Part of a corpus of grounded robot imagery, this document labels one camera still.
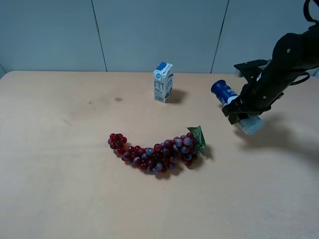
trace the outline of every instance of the tabletop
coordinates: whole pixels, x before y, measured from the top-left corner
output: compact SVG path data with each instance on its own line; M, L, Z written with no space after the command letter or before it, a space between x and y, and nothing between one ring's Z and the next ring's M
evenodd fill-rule
M319 81L291 86L253 136L230 125L212 84L175 74L167 103L152 73L26 72L0 80L1 239L317 239ZM111 133L153 147L201 125L205 156L147 175Z

